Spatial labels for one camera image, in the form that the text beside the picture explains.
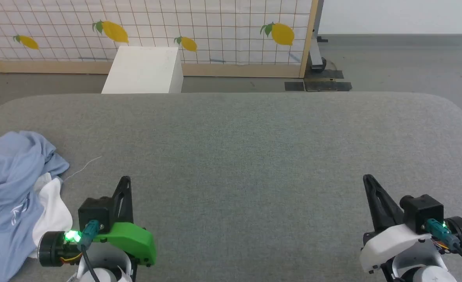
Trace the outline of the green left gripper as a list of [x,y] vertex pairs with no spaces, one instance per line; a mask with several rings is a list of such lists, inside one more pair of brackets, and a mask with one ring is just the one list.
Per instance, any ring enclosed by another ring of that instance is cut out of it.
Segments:
[[113,193],[112,227],[109,233],[100,233],[93,242],[107,242],[134,257],[138,264],[153,266],[157,250],[153,235],[134,224],[132,182],[128,175],[120,178]]

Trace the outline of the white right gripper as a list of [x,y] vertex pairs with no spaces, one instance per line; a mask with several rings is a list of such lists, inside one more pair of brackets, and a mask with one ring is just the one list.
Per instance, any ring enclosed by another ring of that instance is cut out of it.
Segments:
[[431,257],[431,235],[417,234],[403,224],[404,212],[373,175],[364,175],[363,183],[374,232],[379,233],[361,250],[359,261],[363,271],[378,269],[397,256],[399,266],[405,267],[410,266],[410,261],[424,262]]

